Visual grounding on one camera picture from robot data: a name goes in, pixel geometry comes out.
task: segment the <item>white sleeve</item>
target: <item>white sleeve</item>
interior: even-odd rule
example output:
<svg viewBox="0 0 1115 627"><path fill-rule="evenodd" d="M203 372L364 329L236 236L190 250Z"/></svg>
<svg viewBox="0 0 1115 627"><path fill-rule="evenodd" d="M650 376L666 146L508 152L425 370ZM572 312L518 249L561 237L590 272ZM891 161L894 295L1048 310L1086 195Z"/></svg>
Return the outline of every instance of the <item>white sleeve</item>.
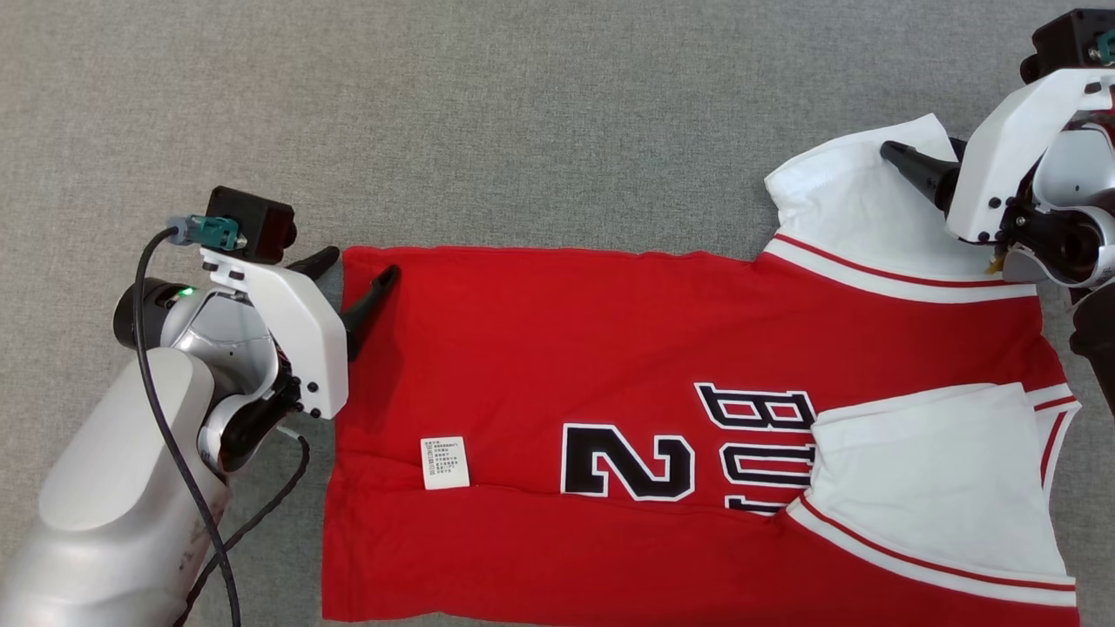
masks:
<svg viewBox="0 0 1115 627"><path fill-rule="evenodd" d="M813 434L812 488L788 510L811 531L927 583L1075 604L1021 385L958 386L824 412Z"/></svg>
<svg viewBox="0 0 1115 627"><path fill-rule="evenodd" d="M853 263L920 279L987 280L990 253L952 238L944 215L886 163L893 139L956 161L933 115L833 139L766 177L779 233Z"/></svg>

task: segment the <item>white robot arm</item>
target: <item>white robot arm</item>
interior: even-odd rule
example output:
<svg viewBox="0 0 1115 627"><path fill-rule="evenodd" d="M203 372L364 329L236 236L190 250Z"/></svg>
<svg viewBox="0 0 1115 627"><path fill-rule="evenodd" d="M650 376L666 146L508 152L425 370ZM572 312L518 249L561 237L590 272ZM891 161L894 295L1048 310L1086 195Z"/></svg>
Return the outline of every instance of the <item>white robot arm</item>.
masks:
<svg viewBox="0 0 1115 627"><path fill-rule="evenodd" d="M293 241L292 219L287 205L214 190L207 215L177 220L172 241L214 244L202 259L216 286L146 279L114 320L117 339L135 347L138 290L162 413L215 521L230 478L284 415L329 419L343 407L347 356L397 276L385 272L338 315L312 278L337 249L271 264ZM0 625L173 625L210 547L133 360L47 476L36 525L0 582Z"/></svg>
<svg viewBox="0 0 1115 627"><path fill-rule="evenodd" d="M953 141L960 163L895 142L881 154L946 213L951 234L993 251L1004 279L1070 288L1072 348L1115 406L1115 10L1069 11L1032 41L1028 85L967 145Z"/></svg>

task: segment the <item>white label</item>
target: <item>white label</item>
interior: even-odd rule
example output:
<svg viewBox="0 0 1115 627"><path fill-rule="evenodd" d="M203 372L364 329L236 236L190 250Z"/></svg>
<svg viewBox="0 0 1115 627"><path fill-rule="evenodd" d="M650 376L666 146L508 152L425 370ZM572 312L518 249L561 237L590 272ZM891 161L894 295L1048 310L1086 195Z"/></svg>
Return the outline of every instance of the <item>white label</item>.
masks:
<svg viewBox="0 0 1115 627"><path fill-rule="evenodd" d="M468 460L465 438L425 437L421 440L421 472L426 490L468 488Z"/></svg>

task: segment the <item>red jersey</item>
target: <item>red jersey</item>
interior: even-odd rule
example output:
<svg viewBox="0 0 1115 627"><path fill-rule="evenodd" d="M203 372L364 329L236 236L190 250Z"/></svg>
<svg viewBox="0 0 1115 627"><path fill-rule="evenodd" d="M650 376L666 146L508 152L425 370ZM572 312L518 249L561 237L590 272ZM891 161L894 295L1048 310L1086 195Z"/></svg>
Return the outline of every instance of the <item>red jersey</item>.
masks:
<svg viewBox="0 0 1115 627"><path fill-rule="evenodd" d="M1028 393L1016 422L1034 431L1040 494L1076 404L1032 287L880 272L782 234L754 263L353 249L346 300L390 263L396 293L337 417L327 618L1075 624L1063 565L908 554L795 501L822 412L1012 382ZM420 443L444 437L462 438L467 488L426 489Z"/></svg>
<svg viewBox="0 0 1115 627"><path fill-rule="evenodd" d="M337 417L326 618L1077 625L1038 299L884 139L954 158L927 116L791 160L754 263L347 251L347 303L401 276Z"/></svg>

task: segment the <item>red stripe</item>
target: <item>red stripe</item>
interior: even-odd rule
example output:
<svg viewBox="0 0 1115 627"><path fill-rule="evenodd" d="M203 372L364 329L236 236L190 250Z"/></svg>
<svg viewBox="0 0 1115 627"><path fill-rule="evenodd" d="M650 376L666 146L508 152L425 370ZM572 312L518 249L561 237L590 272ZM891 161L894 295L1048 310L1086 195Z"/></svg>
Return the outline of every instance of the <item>red stripe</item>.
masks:
<svg viewBox="0 0 1115 627"><path fill-rule="evenodd" d="M1066 396L1064 398L1058 398L1056 401L1046 401L1040 405L1035 405L1034 411L1040 412L1041 409L1048 409L1049 407L1056 407L1057 405L1067 405L1069 403L1076 403L1075 396Z"/></svg>
<svg viewBox="0 0 1115 627"><path fill-rule="evenodd" d="M833 253L831 253L828 251L824 251L824 250L821 250L820 248L812 247L812 245L809 245L809 244L807 244L805 242L799 242L799 241L795 240L794 238L789 238L789 237L784 235L782 233L775 233L774 239L782 240L782 241L784 241L786 243L789 243L789 244L793 244L793 245L795 245L795 247L797 247L799 249L807 250L807 251L812 252L813 254L816 254L818 257L823 257L823 258L825 258L825 259L827 259L830 261L835 261L836 263L840 263L841 266L846 266L847 268L852 268L852 269L859 270L861 272L866 272L869 274L874 274L876 277L884 277L886 279L894 279L894 280L898 280L898 281L904 281L906 283L918 283L918 284L921 284L921 286L932 286L932 287L938 287L938 288L992 288L992 287L1002 287L1002 286L1007 284L1004 281L997 281L997 280L988 280L988 281L937 281L937 280L933 280L933 279L919 279L917 277L908 277L905 274L895 274L894 272L886 272L885 270L879 270L879 269L875 269L875 268L869 268L866 266L860 266L859 263L853 263L853 262L851 262L851 261L849 261L849 260L846 260L846 259L844 259L842 257L837 257L837 255L835 255L835 254L833 254Z"/></svg>
<svg viewBox="0 0 1115 627"><path fill-rule="evenodd" d="M1057 419L1053 423L1053 431L1049 432L1049 441L1046 442L1046 450L1041 453L1041 485L1045 485L1046 469L1049 467L1049 459L1053 457L1053 445L1057 442L1057 434L1060 433L1060 424L1065 422L1068 412L1057 414Z"/></svg>
<svg viewBox="0 0 1115 627"><path fill-rule="evenodd" d="M1004 579L1004 578L1000 578L1000 577L989 577L987 575L978 575L976 572L968 572L967 570L960 570L960 569L956 569L956 568L949 568L947 566L940 566L940 565L937 565L937 563L932 563L932 562L920 560L918 558L912 558L910 556L904 556L904 554L899 553L896 551L892 551L892 550L888 549L886 547L880 547L879 544L872 542L871 540L867 540L866 538L863 538L859 533L852 531L851 529L844 527L843 524L836 522L835 520L832 520L831 518L828 518L828 517L824 515L823 513L818 512L816 510L816 508L814 508L813 504L809 503L809 501L805 498L804 494L802 496L799 496L798 500L802 502L803 505L805 505L805 509L809 510L809 512L813 513L813 515L815 515L818 519L821 519L822 521L824 521L824 522L826 522L826 523L835 527L836 529L838 529L840 531L842 531L846 536L849 536L852 539L854 539L856 542L860 542L861 544L864 544L864 546L866 546L866 547L869 547L871 549L874 549L874 550L876 550L876 551L879 551L881 553L885 553L885 554L888 554L888 556L890 556L892 558L900 559L900 560L902 560L904 562L912 563L914 566L920 566L922 568L928 568L928 569L937 570L937 571L940 571L940 572L948 572L949 575L956 575L958 577L963 577L966 579L976 579L976 580L979 580L979 581L986 581L988 583L998 583L998 585L1001 585L1001 586L1016 586L1016 587L1019 587L1019 588L1040 588L1043 590L1060 590L1060 591L1065 591L1065 592L1072 592L1072 591L1076 590L1076 586L1074 586L1072 583L1046 583L1046 582L1043 582L1043 581L1022 581L1022 580L1018 580L1018 579Z"/></svg>

